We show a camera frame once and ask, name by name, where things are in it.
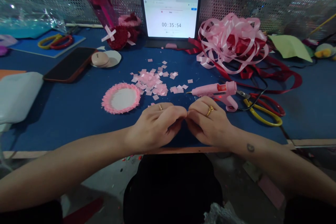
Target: yellow scissors handle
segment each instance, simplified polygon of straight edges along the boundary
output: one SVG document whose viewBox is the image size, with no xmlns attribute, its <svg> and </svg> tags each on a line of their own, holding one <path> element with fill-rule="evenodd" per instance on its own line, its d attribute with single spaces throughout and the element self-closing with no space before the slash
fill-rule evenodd
<svg viewBox="0 0 336 224">
<path fill-rule="evenodd" d="M 252 102 L 250 102 L 247 99 L 244 99 L 244 103 L 248 107 L 252 105 Z M 266 121 L 264 118 L 262 118 L 260 115 L 258 115 L 257 112 L 253 108 L 259 109 L 259 110 L 265 112 L 266 114 L 269 114 L 270 116 L 272 116 L 275 119 L 276 123 L 271 123 L 271 122 Z M 268 126 L 279 127 L 279 126 L 282 125 L 282 120 L 281 120 L 280 117 L 278 117 L 276 114 L 272 113 L 271 111 L 269 111 L 269 110 L 267 110 L 263 107 L 260 107 L 256 104 L 254 104 L 254 106 L 252 108 L 250 108 L 250 111 L 251 111 L 252 115 L 255 116 L 255 118 L 257 118 L 259 121 L 261 121 L 262 123 L 264 123 Z"/>
<path fill-rule="evenodd" d="M 58 40 L 60 40 L 61 38 L 63 38 L 63 36 L 61 34 L 56 34 L 54 36 L 51 37 L 47 37 L 45 39 L 42 39 L 40 42 L 37 43 L 37 45 L 44 50 L 49 50 L 50 49 L 50 45 Z"/>
</svg>

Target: plastic bag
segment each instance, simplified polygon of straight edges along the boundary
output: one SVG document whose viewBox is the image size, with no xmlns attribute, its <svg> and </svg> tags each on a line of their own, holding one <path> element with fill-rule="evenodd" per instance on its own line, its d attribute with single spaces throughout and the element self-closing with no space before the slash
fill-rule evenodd
<svg viewBox="0 0 336 224">
<path fill-rule="evenodd" d="M 36 39 L 51 29 L 66 32 L 64 19 L 54 9 L 33 2 L 1 1 L 0 34 Z"/>
</svg>

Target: person's left hand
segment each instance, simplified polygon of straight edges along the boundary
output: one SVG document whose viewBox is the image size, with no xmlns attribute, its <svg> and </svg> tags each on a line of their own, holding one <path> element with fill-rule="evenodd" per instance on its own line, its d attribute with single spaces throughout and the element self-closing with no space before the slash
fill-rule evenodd
<svg viewBox="0 0 336 224">
<path fill-rule="evenodd" d="M 138 121 L 129 128 L 125 143 L 135 153 L 168 144 L 181 129 L 187 110 L 172 103 L 158 103 L 146 108 Z"/>
</svg>

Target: pink glue gun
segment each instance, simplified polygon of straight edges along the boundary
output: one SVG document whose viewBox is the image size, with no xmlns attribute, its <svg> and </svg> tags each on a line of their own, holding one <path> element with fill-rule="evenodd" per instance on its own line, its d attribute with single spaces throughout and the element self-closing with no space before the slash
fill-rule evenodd
<svg viewBox="0 0 336 224">
<path fill-rule="evenodd" d="M 223 85 L 219 85 L 218 83 L 205 85 L 201 87 L 197 87 L 193 89 L 191 92 L 192 95 L 202 97 L 209 96 L 214 98 L 215 100 L 219 100 L 226 105 L 226 110 L 228 112 L 235 112 L 238 108 L 238 104 L 231 97 L 231 95 L 235 95 L 237 91 L 237 84 L 234 81 L 226 82 Z"/>
</svg>

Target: blue cutting mat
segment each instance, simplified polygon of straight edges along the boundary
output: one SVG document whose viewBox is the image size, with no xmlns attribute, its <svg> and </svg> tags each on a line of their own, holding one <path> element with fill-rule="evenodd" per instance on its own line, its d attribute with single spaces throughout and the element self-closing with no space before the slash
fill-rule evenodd
<svg viewBox="0 0 336 224">
<path fill-rule="evenodd" d="M 31 39 L 30 38 L 19 39 L 18 40 L 19 42 L 17 44 L 12 45 L 9 48 L 13 50 L 17 50 L 17 51 L 23 51 L 23 52 L 33 53 L 33 54 L 47 56 L 51 58 L 57 58 L 58 56 L 62 55 L 66 51 L 70 50 L 71 48 L 73 48 L 74 46 L 76 46 L 77 44 L 85 40 L 85 37 L 73 35 L 73 39 L 74 39 L 73 44 L 71 44 L 67 48 L 64 48 L 63 50 L 52 50 L 52 49 L 44 50 L 38 47 L 37 43 L 40 40 L 45 39 L 47 37 L 54 36 L 56 34 L 64 34 L 64 33 L 60 33 L 58 31 L 52 30 L 52 31 L 49 31 L 43 34 L 41 37 L 37 39 L 32 39 L 32 38 Z"/>
</svg>

